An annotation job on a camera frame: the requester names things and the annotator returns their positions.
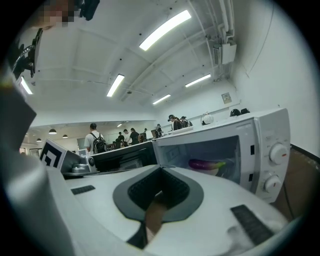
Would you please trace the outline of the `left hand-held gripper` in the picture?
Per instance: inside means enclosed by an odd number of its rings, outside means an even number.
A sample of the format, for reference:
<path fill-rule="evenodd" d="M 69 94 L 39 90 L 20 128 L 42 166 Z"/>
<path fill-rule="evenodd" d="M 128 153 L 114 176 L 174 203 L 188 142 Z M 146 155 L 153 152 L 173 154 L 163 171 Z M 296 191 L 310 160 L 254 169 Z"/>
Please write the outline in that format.
<path fill-rule="evenodd" d="M 50 139 L 45 141 L 39 159 L 46 166 L 56 168 L 66 179 L 100 173 L 91 156 L 78 155 Z"/>

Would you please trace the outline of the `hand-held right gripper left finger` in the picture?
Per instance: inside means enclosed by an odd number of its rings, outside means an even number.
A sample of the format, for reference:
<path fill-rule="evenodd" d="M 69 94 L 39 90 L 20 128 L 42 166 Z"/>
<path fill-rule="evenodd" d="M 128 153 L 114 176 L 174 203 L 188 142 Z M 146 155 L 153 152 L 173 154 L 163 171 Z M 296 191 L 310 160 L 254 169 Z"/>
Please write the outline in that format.
<path fill-rule="evenodd" d="M 119 184 L 156 168 L 150 165 L 69 180 L 49 168 L 51 196 L 66 233 L 66 238 L 59 237 L 56 256 L 162 256 L 159 249 L 135 246 L 145 228 L 139 220 L 124 216 L 113 199 Z"/>

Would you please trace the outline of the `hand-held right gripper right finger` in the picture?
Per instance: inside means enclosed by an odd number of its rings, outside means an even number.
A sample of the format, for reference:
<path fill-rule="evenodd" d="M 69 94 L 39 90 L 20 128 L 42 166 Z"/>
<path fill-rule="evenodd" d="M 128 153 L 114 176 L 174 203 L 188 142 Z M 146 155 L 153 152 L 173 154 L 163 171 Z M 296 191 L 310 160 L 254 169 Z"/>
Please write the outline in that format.
<path fill-rule="evenodd" d="M 265 256 L 288 223 L 272 205 L 228 179 L 189 169 L 174 171 L 196 181 L 204 197 L 187 219 L 162 224 L 147 252 L 155 256 Z M 246 206 L 270 231 L 271 238 L 255 245 L 232 208 Z"/>

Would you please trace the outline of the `small white plate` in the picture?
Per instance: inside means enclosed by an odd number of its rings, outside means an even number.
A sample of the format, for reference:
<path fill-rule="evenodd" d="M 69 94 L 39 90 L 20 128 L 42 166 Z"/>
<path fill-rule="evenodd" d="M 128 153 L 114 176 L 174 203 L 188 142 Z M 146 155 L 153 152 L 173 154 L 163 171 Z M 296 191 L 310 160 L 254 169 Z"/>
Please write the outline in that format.
<path fill-rule="evenodd" d="M 198 173 L 203 173 L 203 174 L 207 174 L 207 175 L 211 175 L 211 176 L 217 176 L 217 174 L 218 174 L 220 169 L 216 168 L 216 169 L 206 170 L 206 169 L 195 169 L 195 168 L 193 168 L 192 170 L 195 171 L 195 172 L 198 172 Z"/>

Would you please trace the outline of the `purple eggplant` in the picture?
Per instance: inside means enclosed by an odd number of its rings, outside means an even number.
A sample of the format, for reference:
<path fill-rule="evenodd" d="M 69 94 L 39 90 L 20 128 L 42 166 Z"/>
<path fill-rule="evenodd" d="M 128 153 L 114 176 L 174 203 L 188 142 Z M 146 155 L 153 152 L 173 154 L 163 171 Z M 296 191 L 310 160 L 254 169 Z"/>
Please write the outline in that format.
<path fill-rule="evenodd" d="M 196 170 L 205 170 L 205 171 L 211 171 L 215 169 L 219 169 L 226 165 L 226 162 L 224 161 L 206 161 L 206 160 L 200 160 L 200 159 L 190 159 L 188 161 L 188 165 Z"/>

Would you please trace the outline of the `white microwave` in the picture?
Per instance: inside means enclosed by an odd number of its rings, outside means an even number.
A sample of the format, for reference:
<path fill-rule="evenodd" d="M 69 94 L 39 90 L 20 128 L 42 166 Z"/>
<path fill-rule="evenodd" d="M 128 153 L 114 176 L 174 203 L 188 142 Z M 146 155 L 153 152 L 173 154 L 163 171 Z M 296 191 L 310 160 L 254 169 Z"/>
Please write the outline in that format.
<path fill-rule="evenodd" d="M 133 164 L 174 166 L 193 171 L 189 160 L 226 162 L 217 177 L 228 179 L 273 203 L 286 176 L 290 156 L 290 121 L 285 108 L 246 113 L 193 130 L 93 156 L 99 172 Z"/>

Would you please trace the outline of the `black backpack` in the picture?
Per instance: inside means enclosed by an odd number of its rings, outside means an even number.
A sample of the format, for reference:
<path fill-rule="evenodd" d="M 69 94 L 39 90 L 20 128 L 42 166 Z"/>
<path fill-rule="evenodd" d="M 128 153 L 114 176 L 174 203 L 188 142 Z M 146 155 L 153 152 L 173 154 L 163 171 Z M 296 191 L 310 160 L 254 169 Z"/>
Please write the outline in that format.
<path fill-rule="evenodd" d="M 92 132 L 90 133 L 94 140 L 93 140 L 93 153 L 100 154 L 107 151 L 107 144 L 105 139 L 99 133 L 98 137 L 96 137 Z"/>

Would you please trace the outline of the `long ceiling light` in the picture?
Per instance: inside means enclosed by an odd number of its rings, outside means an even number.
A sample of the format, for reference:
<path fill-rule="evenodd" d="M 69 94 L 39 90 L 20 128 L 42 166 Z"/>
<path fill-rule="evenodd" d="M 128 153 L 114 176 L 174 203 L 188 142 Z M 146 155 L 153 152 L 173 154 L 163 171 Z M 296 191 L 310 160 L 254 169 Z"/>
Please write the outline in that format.
<path fill-rule="evenodd" d="M 124 75 L 122 74 L 118 74 L 116 79 L 114 80 L 114 82 L 112 83 L 108 93 L 107 93 L 107 97 L 112 97 L 113 94 L 115 93 L 115 91 L 117 90 L 117 88 L 119 87 L 119 85 L 122 83 L 123 79 L 125 78 Z"/>
<path fill-rule="evenodd" d="M 168 99 L 170 96 L 171 96 L 170 94 L 167 94 L 167 95 L 165 95 L 165 96 L 161 97 L 160 99 L 156 100 L 156 101 L 155 101 L 155 102 L 153 102 L 152 104 L 153 104 L 153 105 L 156 105 L 156 104 L 158 104 L 158 103 L 160 103 L 160 102 L 162 102 L 162 101 L 164 101 L 164 100 Z"/>
<path fill-rule="evenodd" d="M 171 19 L 167 20 L 161 26 L 159 26 L 156 30 L 154 30 L 140 45 L 139 47 L 147 51 L 152 45 L 154 45 L 160 38 L 162 38 L 165 34 L 170 32 L 175 27 L 179 26 L 183 22 L 189 20 L 192 16 L 190 15 L 188 10 L 184 10 Z"/>
<path fill-rule="evenodd" d="M 200 83 L 200 82 L 202 82 L 202 81 L 204 81 L 204 80 L 206 80 L 206 79 L 209 79 L 210 77 L 211 77 L 211 74 L 209 73 L 209 74 L 207 74 L 207 75 L 205 75 L 205 76 L 203 76 L 203 77 L 201 77 L 201 78 L 198 78 L 198 79 L 196 79 L 196 80 L 194 80 L 194 81 L 192 81 L 192 82 L 190 82 L 190 83 L 187 83 L 187 84 L 185 85 L 185 87 L 186 87 L 186 88 L 191 87 L 191 86 L 193 86 L 193 85 L 195 85 L 195 84 L 197 84 L 197 83 Z"/>
<path fill-rule="evenodd" d="M 25 90 L 25 92 L 28 94 L 28 95 L 32 95 L 33 92 L 31 91 L 27 81 L 25 80 L 25 78 L 22 76 L 21 77 L 21 81 L 20 81 L 20 84 L 21 86 L 23 87 L 23 89 Z"/>

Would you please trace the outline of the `large white plate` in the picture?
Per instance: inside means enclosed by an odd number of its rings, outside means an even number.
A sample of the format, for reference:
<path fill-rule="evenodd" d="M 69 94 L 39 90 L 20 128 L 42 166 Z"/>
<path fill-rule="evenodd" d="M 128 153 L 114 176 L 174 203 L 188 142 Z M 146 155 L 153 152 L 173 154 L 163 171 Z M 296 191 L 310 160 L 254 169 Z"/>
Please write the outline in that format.
<path fill-rule="evenodd" d="M 173 130 L 173 131 L 171 131 L 170 133 L 171 133 L 172 135 L 175 135 L 175 134 L 180 134 L 180 133 L 189 132 L 189 131 L 192 131 L 193 129 L 194 129 L 193 126 L 188 126 L 188 127 L 185 127 L 185 128 Z"/>

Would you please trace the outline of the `dark brown table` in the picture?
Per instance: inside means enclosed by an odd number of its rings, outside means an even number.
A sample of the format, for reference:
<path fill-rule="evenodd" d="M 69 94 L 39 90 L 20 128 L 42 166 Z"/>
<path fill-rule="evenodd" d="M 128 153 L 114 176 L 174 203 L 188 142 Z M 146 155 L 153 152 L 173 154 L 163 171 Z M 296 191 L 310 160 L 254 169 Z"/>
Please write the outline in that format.
<path fill-rule="evenodd" d="M 291 222 L 309 211 L 319 188 L 320 158 L 292 144 L 284 183 L 272 205 Z"/>

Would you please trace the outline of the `white globe lamp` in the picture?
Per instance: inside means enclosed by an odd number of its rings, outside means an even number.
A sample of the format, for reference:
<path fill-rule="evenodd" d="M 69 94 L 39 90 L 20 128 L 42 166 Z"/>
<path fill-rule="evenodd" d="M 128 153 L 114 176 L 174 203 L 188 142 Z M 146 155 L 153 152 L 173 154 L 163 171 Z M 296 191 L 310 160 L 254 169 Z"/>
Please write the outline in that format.
<path fill-rule="evenodd" d="M 205 112 L 204 114 L 202 114 L 200 122 L 202 126 L 212 124 L 214 122 L 214 117 L 208 112 Z"/>

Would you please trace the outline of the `white ceiling air unit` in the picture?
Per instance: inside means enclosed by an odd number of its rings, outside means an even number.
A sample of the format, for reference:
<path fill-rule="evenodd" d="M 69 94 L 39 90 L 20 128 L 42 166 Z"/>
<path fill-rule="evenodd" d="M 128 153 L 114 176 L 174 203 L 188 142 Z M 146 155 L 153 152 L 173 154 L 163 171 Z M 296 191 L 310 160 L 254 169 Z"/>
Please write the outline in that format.
<path fill-rule="evenodd" d="M 235 43 L 216 44 L 213 46 L 213 63 L 226 65 L 234 61 L 237 45 Z"/>

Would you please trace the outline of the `white ceiling pipe bundle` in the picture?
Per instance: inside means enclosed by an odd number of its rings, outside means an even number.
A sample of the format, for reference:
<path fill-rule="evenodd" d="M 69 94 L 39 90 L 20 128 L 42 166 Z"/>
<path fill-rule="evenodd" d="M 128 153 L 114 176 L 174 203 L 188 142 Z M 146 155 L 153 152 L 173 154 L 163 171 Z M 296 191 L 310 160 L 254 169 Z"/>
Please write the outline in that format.
<path fill-rule="evenodd" d="M 208 0 L 211 19 L 215 35 L 212 39 L 214 45 L 231 44 L 235 37 L 235 15 L 232 0 Z M 221 81 L 229 79 L 233 62 L 228 64 L 215 65 L 214 79 Z"/>

